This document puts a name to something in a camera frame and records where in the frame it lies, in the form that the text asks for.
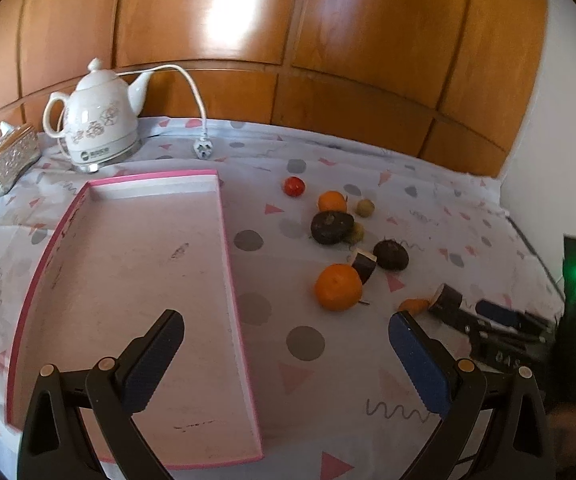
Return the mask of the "cut eggplant piece large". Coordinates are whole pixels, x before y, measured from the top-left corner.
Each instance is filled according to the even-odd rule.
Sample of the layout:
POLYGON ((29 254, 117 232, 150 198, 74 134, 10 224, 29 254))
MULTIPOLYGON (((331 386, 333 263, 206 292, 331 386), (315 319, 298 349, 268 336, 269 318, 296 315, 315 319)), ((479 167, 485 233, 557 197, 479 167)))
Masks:
POLYGON ((441 284, 430 301, 430 312, 456 311, 463 303, 463 295, 448 284, 441 284))

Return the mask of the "wooden wall cabinet panels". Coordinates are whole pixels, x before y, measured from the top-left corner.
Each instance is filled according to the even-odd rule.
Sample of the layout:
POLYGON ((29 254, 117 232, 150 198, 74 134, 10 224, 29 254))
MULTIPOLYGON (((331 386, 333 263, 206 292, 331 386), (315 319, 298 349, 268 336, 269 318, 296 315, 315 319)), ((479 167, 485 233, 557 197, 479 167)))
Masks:
POLYGON ((542 58, 547 0, 0 0, 0 122, 38 124, 99 58, 183 64, 207 114, 496 176, 542 58))

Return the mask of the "pink rimmed shallow tray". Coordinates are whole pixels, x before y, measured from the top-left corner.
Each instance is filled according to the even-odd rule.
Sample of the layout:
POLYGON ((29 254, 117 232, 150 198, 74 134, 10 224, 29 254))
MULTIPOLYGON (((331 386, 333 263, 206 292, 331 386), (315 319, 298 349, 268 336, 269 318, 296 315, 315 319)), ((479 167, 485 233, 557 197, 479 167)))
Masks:
POLYGON ((85 183, 48 240, 23 302, 6 421, 21 427, 39 370, 118 356, 167 309, 181 348, 135 422, 172 469, 263 455, 241 336, 218 175, 134 174, 85 183))

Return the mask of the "small orange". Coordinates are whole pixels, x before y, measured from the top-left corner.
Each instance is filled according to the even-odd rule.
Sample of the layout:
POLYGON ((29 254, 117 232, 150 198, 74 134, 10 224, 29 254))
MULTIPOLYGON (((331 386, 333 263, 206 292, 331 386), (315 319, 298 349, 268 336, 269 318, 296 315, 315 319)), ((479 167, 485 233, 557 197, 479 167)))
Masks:
POLYGON ((324 211, 347 211, 347 198, 337 191, 326 191, 318 197, 317 207, 320 212, 324 211))

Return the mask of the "patterned white tablecloth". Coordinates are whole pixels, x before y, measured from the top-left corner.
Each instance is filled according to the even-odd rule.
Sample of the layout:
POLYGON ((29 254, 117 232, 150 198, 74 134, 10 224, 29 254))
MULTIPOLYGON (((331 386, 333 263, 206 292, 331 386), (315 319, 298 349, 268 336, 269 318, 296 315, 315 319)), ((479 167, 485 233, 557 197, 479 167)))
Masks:
MULTIPOLYGON (((466 305, 486 299, 557 318, 561 296, 500 205, 495 180, 455 174, 380 148, 279 127, 213 122, 237 305, 264 456, 195 469, 195 479, 395 479, 425 443, 429 414, 392 351, 391 314, 441 284, 466 305), (300 197, 282 191, 298 177, 300 197), (407 250, 399 273, 376 271, 361 303, 324 311, 313 286, 352 255, 321 246, 309 225, 318 196, 368 198, 361 249, 392 238, 407 250)), ((85 177, 49 139, 39 162, 0 197, 0 469, 16 473, 18 433, 4 421, 13 333, 53 229, 85 177)))

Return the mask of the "yellow-green longan near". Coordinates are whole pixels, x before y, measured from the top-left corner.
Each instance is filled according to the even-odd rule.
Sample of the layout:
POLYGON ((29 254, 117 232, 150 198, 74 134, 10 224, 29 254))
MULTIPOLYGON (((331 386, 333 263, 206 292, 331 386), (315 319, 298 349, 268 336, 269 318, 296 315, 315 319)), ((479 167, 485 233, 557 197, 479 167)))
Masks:
POLYGON ((353 224, 352 231, 344 237, 344 241, 349 245, 356 245, 361 243, 365 237, 365 229, 361 223, 355 221, 353 224))

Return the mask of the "large orange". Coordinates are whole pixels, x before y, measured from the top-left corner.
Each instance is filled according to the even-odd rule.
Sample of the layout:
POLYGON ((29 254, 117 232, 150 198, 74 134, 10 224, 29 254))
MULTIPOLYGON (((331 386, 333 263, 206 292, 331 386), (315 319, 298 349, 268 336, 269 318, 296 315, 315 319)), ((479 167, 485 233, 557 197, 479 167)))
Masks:
POLYGON ((353 308, 361 300, 363 283, 350 264, 331 264, 319 274, 314 295, 324 310, 342 312, 353 308))

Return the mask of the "small orange carrot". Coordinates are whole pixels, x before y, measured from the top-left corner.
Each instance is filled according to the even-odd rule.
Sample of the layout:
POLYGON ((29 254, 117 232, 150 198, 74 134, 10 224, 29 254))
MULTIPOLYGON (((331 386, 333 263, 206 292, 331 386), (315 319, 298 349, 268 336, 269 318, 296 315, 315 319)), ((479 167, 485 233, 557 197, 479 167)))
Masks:
POLYGON ((430 308, 430 301, 422 298, 408 298, 399 305, 399 312, 407 312, 413 318, 430 308))

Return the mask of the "red tomato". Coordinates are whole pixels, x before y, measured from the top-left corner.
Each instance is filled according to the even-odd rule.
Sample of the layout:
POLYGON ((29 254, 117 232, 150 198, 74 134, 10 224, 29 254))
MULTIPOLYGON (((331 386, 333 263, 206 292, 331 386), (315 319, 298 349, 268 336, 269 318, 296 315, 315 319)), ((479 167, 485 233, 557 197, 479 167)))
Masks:
POLYGON ((305 192, 305 182, 298 177, 289 177, 282 183, 282 191, 289 197, 300 197, 305 192))

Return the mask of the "dark wrinkled passion fruit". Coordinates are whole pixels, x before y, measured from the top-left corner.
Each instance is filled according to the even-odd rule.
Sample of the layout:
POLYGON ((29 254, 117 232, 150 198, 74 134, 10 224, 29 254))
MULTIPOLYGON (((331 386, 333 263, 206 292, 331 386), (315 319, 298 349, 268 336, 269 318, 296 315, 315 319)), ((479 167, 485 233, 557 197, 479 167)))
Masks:
POLYGON ((311 235, 320 245, 335 245, 354 229, 354 218, 343 211, 320 211, 311 222, 311 235))

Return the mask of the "cut eggplant piece small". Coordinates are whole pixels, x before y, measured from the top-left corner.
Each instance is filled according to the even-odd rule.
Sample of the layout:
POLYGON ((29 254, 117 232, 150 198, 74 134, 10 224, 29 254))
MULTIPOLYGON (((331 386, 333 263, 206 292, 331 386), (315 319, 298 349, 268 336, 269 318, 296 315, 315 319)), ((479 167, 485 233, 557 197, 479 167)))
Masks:
POLYGON ((365 285, 377 267, 377 257, 364 249, 355 249, 350 259, 350 266, 357 272, 361 284, 365 285))

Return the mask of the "dark round mangosteen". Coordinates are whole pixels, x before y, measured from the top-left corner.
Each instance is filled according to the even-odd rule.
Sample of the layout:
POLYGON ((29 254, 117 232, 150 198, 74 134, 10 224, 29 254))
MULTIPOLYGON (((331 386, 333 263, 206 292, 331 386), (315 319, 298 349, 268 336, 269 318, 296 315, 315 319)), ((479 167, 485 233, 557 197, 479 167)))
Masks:
POLYGON ((381 240, 373 246, 377 266, 393 272, 401 272, 409 265, 407 250, 396 240, 381 240))

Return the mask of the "yellow-green longan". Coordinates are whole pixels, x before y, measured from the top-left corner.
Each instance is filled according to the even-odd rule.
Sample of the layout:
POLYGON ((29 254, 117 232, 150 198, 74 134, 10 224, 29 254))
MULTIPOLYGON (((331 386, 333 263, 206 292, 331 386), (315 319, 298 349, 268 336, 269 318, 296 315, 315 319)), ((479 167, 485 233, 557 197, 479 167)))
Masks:
POLYGON ((361 218, 370 218, 375 212, 375 204, 368 198, 360 200, 355 207, 355 212, 361 218))
POLYGON ((352 231, 344 237, 344 241, 349 245, 356 245, 361 243, 365 237, 365 229, 361 223, 355 221, 353 224, 352 231))

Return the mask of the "silver ornate tissue box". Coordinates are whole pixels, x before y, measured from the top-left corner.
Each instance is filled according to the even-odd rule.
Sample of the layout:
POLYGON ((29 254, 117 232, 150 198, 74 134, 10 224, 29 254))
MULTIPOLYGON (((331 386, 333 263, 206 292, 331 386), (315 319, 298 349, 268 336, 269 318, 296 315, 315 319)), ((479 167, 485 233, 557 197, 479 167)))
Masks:
POLYGON ((0 122, 0 196, 6 195, 15 182, 40 159, 38 134, 30 124, 12 126, 0 122))

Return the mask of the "yellow-green longan far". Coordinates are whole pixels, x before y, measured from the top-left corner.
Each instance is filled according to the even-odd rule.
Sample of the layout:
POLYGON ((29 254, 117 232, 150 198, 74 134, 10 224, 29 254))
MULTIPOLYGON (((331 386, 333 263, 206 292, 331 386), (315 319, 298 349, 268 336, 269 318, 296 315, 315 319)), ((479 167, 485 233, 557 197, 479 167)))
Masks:
POLYGON ((370 218, 375 212, 375 204, 368 198, 360 200, 355 207, 355 212, 361 218, 370 218))

